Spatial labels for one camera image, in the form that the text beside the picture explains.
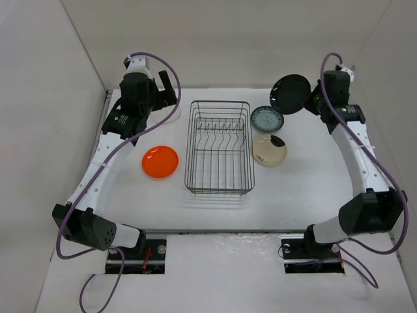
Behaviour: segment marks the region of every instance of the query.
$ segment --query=red plate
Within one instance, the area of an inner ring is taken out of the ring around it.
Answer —
[[[145,153],[142,159],[142,168],[148,176],[165,178],[177,169],[178,163],[178,154],[174,149],[159,145]]]

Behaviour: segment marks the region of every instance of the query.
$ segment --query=dish rack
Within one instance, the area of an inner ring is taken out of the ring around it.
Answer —
[[[250,106],[241,101],[191,103],[185,185],[194,194],[248,193],[255,186]]]

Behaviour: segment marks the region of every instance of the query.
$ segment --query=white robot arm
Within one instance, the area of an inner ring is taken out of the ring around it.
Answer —
[[[325,72],[326,94],[333,109],[360,138],[371,155],[375,156],[362,110],[357,105],[348,104],[351,80],[352,76],[342,68]],[[304,107],[311,113],[320,115],[327,125],[343,155],[353,189],[353,199],[339,210],[338,216],[307,228],[304,233],[307,246],[338,243],[361,233],[390,231],[403,210],[401,200],[390,180],[371,161],[347,129],[339,124],[324,101],[320,84],[304,103]]]
[[[163,91],[158,90],[151,77],[145,56],[133,57],[127,64],[126,74],[120,84],[121,97],[104,121],[98,147],[81,183],[66,205],[57,204],[53,210],[52,216],[58,227],[61,226],[72,203],[83,192],[108,156],[114,153],[115,148],[128,138],[144,131],[152,111],[177,103],[167,72],[159,72],[159,75],[165,88]],[[145,246],[143,231],[104,218],[111,186],[135,144],[135,141],[126,144],[104,164],[101,174],[94,180],[66,223],[64,238],[102,251],[111,246],[121,246],[142,253]]]

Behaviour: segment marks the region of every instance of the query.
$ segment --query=white tabletop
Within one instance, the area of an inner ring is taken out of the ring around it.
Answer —
[[[274,169],[256,164],[255,188],[248,195],[230,201],[194,196],[185,188],[191,101],[245,100],[256,108],[268,104],[268,92],[185,90],[182,120],[138,141],[116,178],[106,217],[157,230],[302,230],[335,216],[351,198],[349,175],[326,127],[308,112],[285,116],[278,134],[288,145],[287,160]],[[112,103],[118,96],[115,91]],[[144,152],[155,145],[169,145],[180,157],[177,172],[163,181],[147,178],[141,169]],[[381,250],[392,246],[386,234],[361,239]],[[106,312],[416,312],[395,254],[377,256],[344,244],[376,276],[380,289],[374,290],[350,267],[346,275],[286,275],[279,245],[276,234],[169,236],[165,274],[124,275]],[[63,241],[65,254],[83,249]],[[54,254],[37,312],[80,312],[81,287],[91,274],[104,272],[105,262],[106,253],[99,251],[69,261]],[[102,307],[114,281],[115,275],[91,281],[83,300],[89,312]]]
[[[233,199],[193,195],[184,185],[190,104],[193,100],[243,100],[251,109],[268,105],[269,89],[185,89],[182,115],[139,139],[120,170],[106,218],[144,230],[302,230],[337,215],[352,197],[341,153],[317,116],[286,115],[277,133],[288,156],[277,168],[255,161],[255,188]],[[120,97],[114,90],[110,107]],[[148,126],[153,125],[149,119]],[[253,129],[253,137],[259,133]],[[146,151],[168,145],[179,155],[177,171],[155,181],[141,168]]]
[[[374,248],[391,246],[386,234],[360,238]],[[123,275],[105,312],[416,313],[395,254],[343,244],[375,275],[380,288],[374,290],[348,265],[346,275],[285,274],[279,246],[271,234],[170,236],[165,274]],[[82,248],[64,241],[66,253]],[[104,272],[105,260],[105,252],[69,261],[54,254],[36,312],[81,312],[81,287],[90,274]],[[83,298],[88,312],[102,308],[115,279],[93,278]]]

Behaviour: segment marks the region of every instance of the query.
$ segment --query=gray wall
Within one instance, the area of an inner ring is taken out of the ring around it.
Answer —
[[[417,301],[417,2],[393,0],[357,62],[352,94],[366,111],[376,153],[407,191],[410,228],[400,250]]]
[[[0,1],[0,311],[33,312],[104,89],[59,0]]]
[[[315,81],[329,51],[352,64],[390,0],[62,2],[106,87],[137,51],[167,59],[185,87],[271,87],[294,72]]]

